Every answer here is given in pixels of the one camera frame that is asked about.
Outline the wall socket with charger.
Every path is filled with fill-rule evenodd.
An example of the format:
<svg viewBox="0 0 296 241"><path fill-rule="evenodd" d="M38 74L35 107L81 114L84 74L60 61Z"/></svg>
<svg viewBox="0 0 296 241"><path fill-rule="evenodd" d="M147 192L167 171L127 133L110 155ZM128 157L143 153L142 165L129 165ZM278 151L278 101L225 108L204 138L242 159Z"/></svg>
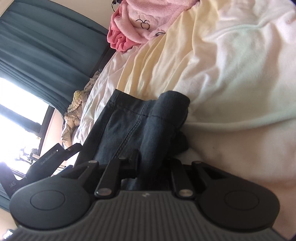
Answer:
<svg viewBox="0 0 296 241"><path fill-rule="evenodd" d="M112 0L111 2L111 8L113 11L115 11L114 6L117 4L121 4L122 0Z"/></svg>

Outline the black sofa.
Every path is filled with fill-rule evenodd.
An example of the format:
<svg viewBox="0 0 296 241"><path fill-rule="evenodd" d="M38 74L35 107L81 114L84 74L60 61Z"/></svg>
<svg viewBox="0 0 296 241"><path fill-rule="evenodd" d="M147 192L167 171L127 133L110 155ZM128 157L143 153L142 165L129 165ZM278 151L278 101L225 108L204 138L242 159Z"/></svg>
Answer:
<svg viewBox="0 0 296 241"><path fill-rule="evenodd" d="M108 63L108 61L112 58L115 52L116 52L115 49L106 47L103 54L101 55L98 62L96 63L95 67L93 68L92 72L90 73L89 77L93 77L97 71L101 72L106 66L106 64Z"/></svg>

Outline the left teal curtain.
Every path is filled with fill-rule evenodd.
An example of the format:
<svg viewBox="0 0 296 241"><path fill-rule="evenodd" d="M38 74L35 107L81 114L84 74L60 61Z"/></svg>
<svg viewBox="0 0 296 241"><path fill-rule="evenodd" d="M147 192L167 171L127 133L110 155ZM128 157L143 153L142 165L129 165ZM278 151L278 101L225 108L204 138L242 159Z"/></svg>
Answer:
<svg viewBox="0 0 296 241"><path fill-rule="evenodd" d="M8 197L2 185L0 184L0 208L7 212L10 212L9 205L10 198Z"/></svg>

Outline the window with dark frame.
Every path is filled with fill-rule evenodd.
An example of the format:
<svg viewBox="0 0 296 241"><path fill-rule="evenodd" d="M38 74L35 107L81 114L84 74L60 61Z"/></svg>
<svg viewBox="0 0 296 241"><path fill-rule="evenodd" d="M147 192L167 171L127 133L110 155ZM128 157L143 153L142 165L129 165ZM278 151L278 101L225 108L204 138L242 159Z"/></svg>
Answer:
<svg viewBox="0 0 296 241"><path fill-rule="evenodd" d="M1 162L20 178L32 166L15 157L20 149L41 150L55 108L1 78Z"/></svg>

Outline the pink fleece blanket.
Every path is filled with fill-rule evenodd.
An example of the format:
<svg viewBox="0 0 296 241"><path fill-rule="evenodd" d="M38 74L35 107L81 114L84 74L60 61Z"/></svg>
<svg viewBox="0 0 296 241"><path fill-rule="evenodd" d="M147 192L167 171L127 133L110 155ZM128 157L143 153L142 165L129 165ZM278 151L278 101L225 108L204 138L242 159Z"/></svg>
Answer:
<svg viewBox="0 0 296 241"><path fill-rule="evenodd" d="M111 16L107 42L125 52L165 34L178 16L196 6L192 1L121 1Z"/></svg>

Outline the white bed sheet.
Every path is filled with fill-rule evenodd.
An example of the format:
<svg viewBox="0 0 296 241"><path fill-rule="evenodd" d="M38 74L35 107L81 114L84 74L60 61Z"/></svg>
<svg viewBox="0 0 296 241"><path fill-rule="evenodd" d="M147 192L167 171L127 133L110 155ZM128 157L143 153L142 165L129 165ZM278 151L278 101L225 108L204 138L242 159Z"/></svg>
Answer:
<svg viewBox="0 0 296 241"><path fill-rule="evenodd" d="M189 97L182 128L200 160L263 185L280 201L274 229L295 235L295 4L201 1L167 33L116 53L93 87L83 143L114 90L142 100Z"/></svg>

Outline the black trousers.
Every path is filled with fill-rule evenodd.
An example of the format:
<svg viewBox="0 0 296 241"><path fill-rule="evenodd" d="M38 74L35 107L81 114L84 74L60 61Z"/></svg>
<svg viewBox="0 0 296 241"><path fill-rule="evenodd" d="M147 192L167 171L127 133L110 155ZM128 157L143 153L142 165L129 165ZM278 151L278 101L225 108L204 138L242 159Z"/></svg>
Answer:
<svg viewBox="0 0 296 241"><path fill-rule="evenodd" d="M136 179L122 182L125 190L166 190L170 161L188 149L181 132L190 99L167 91L156 100L141 100L114 90L87 136L75 165L96 160L106 165L129 158L138 150L141 160Z"/></svg>

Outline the right teal curtain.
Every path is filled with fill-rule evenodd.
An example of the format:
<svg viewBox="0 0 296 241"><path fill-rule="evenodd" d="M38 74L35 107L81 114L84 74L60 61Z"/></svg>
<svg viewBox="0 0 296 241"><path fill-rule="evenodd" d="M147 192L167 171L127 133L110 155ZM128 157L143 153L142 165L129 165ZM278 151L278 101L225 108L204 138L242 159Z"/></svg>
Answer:
<svg viewBox="0 0 296 241"><path fill-rule="evenodd" d="M64 113L109 48L107 29L52 1L13 1L1 15L1 77Z"/></svg>

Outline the teal curtain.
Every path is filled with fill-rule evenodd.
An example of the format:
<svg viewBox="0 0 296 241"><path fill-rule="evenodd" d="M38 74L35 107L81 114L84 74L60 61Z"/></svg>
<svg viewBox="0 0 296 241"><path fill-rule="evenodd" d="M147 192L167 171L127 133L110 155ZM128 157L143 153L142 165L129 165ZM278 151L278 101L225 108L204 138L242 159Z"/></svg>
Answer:
<svg viewBox="0 0 296 241"><path fill-rule="evenodd" d="M64 113L109 48L107 29L52 1L13 1L1 15L1 77Z"/></svg>
<svg viewBox="0 0 296 241"><path fill-rule="evenodd" d="M2 185L0 184L0 208L7 212L10 212L9 205L10 198L8 197Z"/></svg>

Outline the beige puffer jacket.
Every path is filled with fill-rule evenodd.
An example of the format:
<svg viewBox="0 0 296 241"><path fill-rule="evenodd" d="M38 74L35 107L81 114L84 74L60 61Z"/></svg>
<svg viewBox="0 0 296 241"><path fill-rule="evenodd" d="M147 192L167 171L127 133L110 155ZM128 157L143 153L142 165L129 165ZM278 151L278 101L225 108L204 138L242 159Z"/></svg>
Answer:
<svg viewBox="0 0 296 241"><path fill-rule="evenodd" d="M72 146L74 135L80 125L83 109L99 75L100 72L96 71L84 89L76 90L73 94L72 102L64 114L64 128L61 134L62 143L66 148Z"/></svg>

